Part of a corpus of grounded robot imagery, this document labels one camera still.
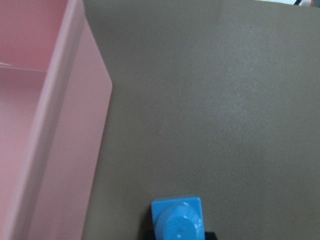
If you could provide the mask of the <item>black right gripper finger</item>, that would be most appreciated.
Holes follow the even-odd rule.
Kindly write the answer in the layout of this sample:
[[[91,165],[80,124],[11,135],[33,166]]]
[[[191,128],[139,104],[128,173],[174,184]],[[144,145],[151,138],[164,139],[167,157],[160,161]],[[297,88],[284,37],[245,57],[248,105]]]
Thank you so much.
[[[205,240],[218,240],[217,235],[213,231],[206,231],[204,237]]]

